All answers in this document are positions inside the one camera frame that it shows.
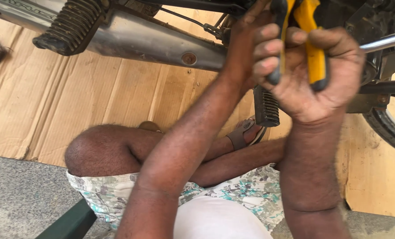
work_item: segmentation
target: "green metal frame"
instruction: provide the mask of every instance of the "green metal frame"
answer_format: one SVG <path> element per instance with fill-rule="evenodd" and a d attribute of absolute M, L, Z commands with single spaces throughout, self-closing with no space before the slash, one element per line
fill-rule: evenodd
<path fill-rule="evenodd" d="M 85 199 L 81 199 L 35 239 L 83 238 L 96 218 Z"/>

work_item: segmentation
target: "pliers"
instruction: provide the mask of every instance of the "pliers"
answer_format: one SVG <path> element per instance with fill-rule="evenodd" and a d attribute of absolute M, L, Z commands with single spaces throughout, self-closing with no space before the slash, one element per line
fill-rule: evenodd
<path fill-rule="evenodd" d="M 274 23 L 280 27 L 278 39 L 285 41 L 291 11 L 302 30 L 309 33 L 311 30 L 319 28 L 314 20 L 314 12 L 318 5 L 320 5 L 319 0 L 272 0 L 270 11 L 275 15 Z M 305 43 L 305 49 L 309 83 L 314 91 L 323 90 L 329 81 L 328 59 L 323 49 L 314 47 L 308 41 Z M 281 51 L 279 59 L 277 68 L 266 77 L 272 85 L 278 84 L 282 74 L 285 73 L 284 49 Z"/>

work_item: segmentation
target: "floral shorts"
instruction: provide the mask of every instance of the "floral shorts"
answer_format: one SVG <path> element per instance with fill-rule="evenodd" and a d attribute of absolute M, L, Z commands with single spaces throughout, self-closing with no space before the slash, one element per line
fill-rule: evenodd
<path fill-rule="evenodd" d="M 280 173 L 273 169 L 274 165 L 256 168 L 210 188 L 187 182 L 178 198 L 178 205 L 200 196 L 231 200 L 249 209 L 271 232 L 284 218 L 279 187 Z M 97 219 L 109 222 L 112 228 L 117 229 L 138 173 L 109 177 L 77 177 L 66 171 L 66 175 L 71 186 L 83 195 L 90 208 L 94 210 Z"/>

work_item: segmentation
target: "motorcycle wheel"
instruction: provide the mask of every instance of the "motorcycle wheel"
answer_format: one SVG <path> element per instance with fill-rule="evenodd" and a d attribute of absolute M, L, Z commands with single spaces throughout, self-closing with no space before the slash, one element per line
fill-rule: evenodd
<path fill-rule="evenodd" d="M 152 7 L 152 6 L 149 6 L 144 3 L 134 1 L 134 0 L 128 0 L 125 3 L 125 6 L 127 8 L 131 8 L 134 11 L 143 13 L 143 14 L 150 16 L 150 17 L 154 17 L 159 11 L 159 9 L 157 9 L 155 7 Z"/>
<path fill-rule="evenodd" d="M 369 113 L 363 115 L 371 128 L 388 144 L 395 148 L 395 119 L 388 109 L 382 111 L 373 108 Z"/>

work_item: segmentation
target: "cardboard sheet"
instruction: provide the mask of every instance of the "cardboard sheet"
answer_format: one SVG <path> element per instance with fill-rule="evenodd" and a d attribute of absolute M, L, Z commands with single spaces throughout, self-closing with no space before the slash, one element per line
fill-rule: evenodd
<path fill-rule="evenodd" d="M 167 8 L 202 23 L 214 24 L 221 15 Z M 198 25 L 168 13 L 159 12 L 156 18 L 215 40 Z M 0 63 L 0 156 L 64 166 L 69 142 L 93 125 L 135 127 L 152 120 L 167 131 L 216 77 L 210 71 L 92 52 L 61 57 L 35 48 L 31 43 L 35 36 L 0 20 L 0 43 L 10 48 Z M 253 107 L 250 91 L 219 136 L 253 115 Z M 280 126 L 267 130 L 265 140 L 288 134 L 290 117 L 281 111 L 280 121 Z M 373 133 L 359 115 L 347 116 L 341 138 L 337 172 L 342 195 L 353 210 L 395 216 L 395 149 Z M 375 149 L 370 147 L 374 141 L 378 142 Z"/>

